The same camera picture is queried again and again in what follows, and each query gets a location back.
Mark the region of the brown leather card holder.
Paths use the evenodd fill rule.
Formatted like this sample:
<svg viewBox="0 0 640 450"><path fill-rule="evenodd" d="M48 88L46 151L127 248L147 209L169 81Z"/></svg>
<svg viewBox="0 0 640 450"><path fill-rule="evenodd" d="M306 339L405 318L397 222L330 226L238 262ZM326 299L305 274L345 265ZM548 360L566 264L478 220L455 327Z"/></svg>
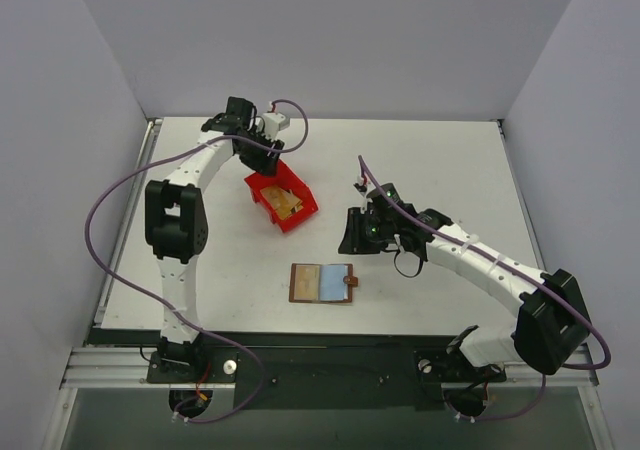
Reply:
<svg viewBox="0 0 640 450"><path fill-rule="evenodd" d="M295 301L293 298L295 269L298 265L318 265L320 267L319 295L315 301ZM291 265L289 296L290 303L306 304L349 304L353 300L353 290L359 286L352 264L310 264Z"/></svg>

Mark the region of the gold card with chip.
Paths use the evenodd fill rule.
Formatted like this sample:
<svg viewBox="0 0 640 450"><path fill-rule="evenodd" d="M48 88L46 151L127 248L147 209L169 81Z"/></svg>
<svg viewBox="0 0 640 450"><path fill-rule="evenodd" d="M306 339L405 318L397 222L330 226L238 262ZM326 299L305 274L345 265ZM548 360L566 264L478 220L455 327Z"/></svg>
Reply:
<svg viewBox="0 0 640 450"><path fill-rule="evenodd" d="M298 265L295 269L293 298L295 301L315 301L319 295L320 267Z"/></svg>

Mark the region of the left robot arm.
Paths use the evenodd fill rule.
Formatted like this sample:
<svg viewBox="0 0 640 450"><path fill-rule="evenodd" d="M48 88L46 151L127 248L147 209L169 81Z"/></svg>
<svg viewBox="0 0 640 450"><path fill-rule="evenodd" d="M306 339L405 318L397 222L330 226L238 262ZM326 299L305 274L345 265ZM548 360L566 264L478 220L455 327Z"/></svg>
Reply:
<svg viewBox="0 0 640 450"><path fill-rule="evenodd" d="M145 188L145 240L156 257L164 310L157 347L159 367L181 380L200 378L206 367L196 298L198 256L205 249L209 226L203 193L216 173L237 156L251 170L276 173L284 142L278 133L289 118L275 110L259 115L250 101L231 97L224 112L202 125L196 145L202 149L184 159L163 180Z"/></svg>

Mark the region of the red plastic bin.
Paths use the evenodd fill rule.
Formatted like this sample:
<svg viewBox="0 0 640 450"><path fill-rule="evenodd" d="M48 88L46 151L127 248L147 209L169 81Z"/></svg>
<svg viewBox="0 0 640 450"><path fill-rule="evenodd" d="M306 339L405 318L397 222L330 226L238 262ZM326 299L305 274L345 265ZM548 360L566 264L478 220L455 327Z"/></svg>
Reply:
<svg viewBox="0 0 640 450"><path fill-rule="evenodd" d="M254 172L244 181L253 202L264 208L282 233L293 231L319 210L310 187L283 161L277 163L274 176Z"/></svg>

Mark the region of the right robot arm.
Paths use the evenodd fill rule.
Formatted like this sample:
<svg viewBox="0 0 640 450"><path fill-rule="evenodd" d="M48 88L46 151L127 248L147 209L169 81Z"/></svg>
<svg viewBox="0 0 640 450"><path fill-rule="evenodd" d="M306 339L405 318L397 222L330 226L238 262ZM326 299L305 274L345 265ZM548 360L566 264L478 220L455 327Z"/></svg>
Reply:
<svg viewBox="0 0 640 450"><path fill-rule="evenodd" d="M566 366L587 338L588 312L573 275L523 265L483 244L435 209L403 202L393 184L354 185L363 202L347 211L342 255L413 254L448 269L500 303L514 318L502 327L471 325L447 348L449 372L468 379L489 365L522 362L544 375Z"/></svg>

